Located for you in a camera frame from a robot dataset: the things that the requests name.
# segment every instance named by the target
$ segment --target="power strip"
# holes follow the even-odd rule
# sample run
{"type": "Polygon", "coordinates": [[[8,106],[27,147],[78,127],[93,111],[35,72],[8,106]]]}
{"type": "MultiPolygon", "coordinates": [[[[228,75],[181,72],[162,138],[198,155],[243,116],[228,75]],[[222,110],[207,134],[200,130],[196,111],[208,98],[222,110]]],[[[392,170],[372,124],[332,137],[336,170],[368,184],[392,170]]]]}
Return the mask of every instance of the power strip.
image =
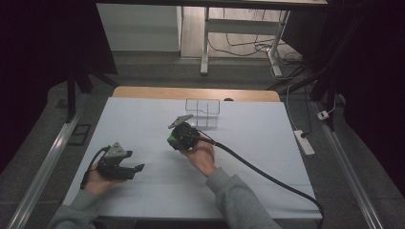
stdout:
{"type": "Polygon", "coordinates": [[[309,141],[306,137],[301,137],[302,131],[294,131],[295,138],[297,138],[298,143],[300,144],[301,149],[304,151],[306,156],[312,156],[315,154],[312,147],[309,144],[309,141]]]}

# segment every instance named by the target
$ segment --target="person's left hand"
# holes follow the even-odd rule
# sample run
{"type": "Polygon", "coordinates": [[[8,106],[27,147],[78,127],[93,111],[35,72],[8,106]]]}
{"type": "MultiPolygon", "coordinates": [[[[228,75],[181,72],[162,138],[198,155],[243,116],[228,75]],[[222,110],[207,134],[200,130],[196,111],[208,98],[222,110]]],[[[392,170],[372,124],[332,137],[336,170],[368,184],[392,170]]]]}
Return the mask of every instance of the person's left hand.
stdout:
{"type": "Polygon", "coordinates": [[[89,176],[87,178],[87,183],[84,186],[84,190],[91,192],[97,196],[101,196],[107,192],[109,188],[113,185],[122,183],[125,180],[121,179],[109,179],[103,177],[97,170],[97,164],[92,166],[91,172],[89,172],[89,176]]]}

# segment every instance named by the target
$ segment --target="wall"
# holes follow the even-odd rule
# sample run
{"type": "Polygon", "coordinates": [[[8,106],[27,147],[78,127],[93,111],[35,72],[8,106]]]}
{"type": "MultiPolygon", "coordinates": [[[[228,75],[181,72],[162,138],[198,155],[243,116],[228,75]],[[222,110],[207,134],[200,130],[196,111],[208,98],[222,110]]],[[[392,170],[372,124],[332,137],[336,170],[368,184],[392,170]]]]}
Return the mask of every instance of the wall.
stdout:
{"type": "Polygon", "coordinates": [[[180,50],[180,7],[97,4],[112,51],[180,50]]]}

